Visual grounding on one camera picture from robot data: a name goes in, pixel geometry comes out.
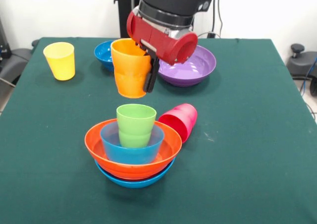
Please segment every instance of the blue bowl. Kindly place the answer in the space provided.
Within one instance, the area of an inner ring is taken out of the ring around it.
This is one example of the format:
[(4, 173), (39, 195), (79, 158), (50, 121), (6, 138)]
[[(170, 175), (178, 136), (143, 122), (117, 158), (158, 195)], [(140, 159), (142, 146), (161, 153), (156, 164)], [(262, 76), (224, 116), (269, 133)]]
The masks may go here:
[(114, 182), (122, 187), (125, 187), (125, 188), (144, 188), (144, 187), (150, 186), (151, 184), (154, 184), (155, 182), (159, 181), (167, 173), (169, 168), (174, 163), (175, 159), (176, 158), (174, 158), (171, 163), (169, 163), (162, 171), (160, 171), (156, 175), (151, 176), (151, 177), (146, 178), (146, 179), (134, 180), (134, 181), (129, 181), (126, 179), (117, 178), (117, 177), (113, 176), (112, 174), (108, 173), (107, 171), (105, 171), (103, 168), (101, 168), (99, 166), (99, 164), (97, 163), (97, 161), (95, 161), (95, 162), (96, 162), (97, 167), (100, 169), (100, 171), (108, 179), (110, 179), (112, 182)]
[(118, 122), (114, 121), (101, 129), (100, 136), (107, 158), (121, 164), (144, 165), (151, 163), (156, 158), (164, 139), (163, 130), (154, 125), (150, 141), (146, 147), (126, 148), (120, 144), (118, 131)]
[(114, 72), (113, 64), (112, 64), (112, 57), (111, 57), (111, 43), (113, 41), (107, 41), (99, 44), (95, 48), (95, 57), (103, 64), (103, 66), (111, 71)]

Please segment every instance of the white wall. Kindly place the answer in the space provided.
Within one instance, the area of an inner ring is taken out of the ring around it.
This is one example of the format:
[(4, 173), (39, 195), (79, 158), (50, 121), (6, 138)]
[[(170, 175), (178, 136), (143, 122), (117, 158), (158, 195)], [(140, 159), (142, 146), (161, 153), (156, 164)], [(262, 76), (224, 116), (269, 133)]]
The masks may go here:
[[(284, 60), (294, 42), (317, 50), (317, 0), (220, 0), (220, 8), (224, 38), (271, 38)], [(113, 0), (0, 0), (0, 17), (13, 49), (43, 36), (120, 35)], [(212, 10), (196, 16), (197, 33), (211, 25)]]

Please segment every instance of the red cup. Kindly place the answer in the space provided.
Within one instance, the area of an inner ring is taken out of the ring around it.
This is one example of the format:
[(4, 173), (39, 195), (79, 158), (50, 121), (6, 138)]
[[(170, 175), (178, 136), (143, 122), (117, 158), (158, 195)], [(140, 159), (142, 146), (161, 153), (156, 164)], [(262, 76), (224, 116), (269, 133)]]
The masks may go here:
[(164, 113), (158, 121), (173, 128), (186, 142), (197, 120), (197, 110), (190, 104), (181, 104)]

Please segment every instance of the orange bowl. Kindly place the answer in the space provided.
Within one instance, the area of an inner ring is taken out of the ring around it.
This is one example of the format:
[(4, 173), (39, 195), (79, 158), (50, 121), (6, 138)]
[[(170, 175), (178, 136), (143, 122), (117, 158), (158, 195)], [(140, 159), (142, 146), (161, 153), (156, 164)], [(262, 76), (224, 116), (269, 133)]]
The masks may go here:
[(150, 177), (164, 169), (178, 154), (182, 148), (182, 139), (171, 127), (156, 121), (164, 132), (164, 140), (158, 151), (158, 155), (152, 163), (145, 165), (127, 165), (108, 160), (100, 137), (101, 129), (108, 123), (117, 121), (111, 119), (96, 124), (86, 133), (85, 145), (91, 156), (97, 163), (112, 175), (124, 179), (142, 179)]

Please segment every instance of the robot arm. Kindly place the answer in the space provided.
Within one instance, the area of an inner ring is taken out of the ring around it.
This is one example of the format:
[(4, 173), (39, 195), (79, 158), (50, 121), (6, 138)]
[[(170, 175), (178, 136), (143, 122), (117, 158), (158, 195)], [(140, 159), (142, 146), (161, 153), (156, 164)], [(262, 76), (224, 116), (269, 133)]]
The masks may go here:
[(151, 92), (159, 59), (174, 65), (194, 52), (197, 35), (192, 32), (194, 15), (207, 11), (211, 0), (140, 0), (127, 20), (129, 36), (152, 58), (152, 70), (144, 91)]

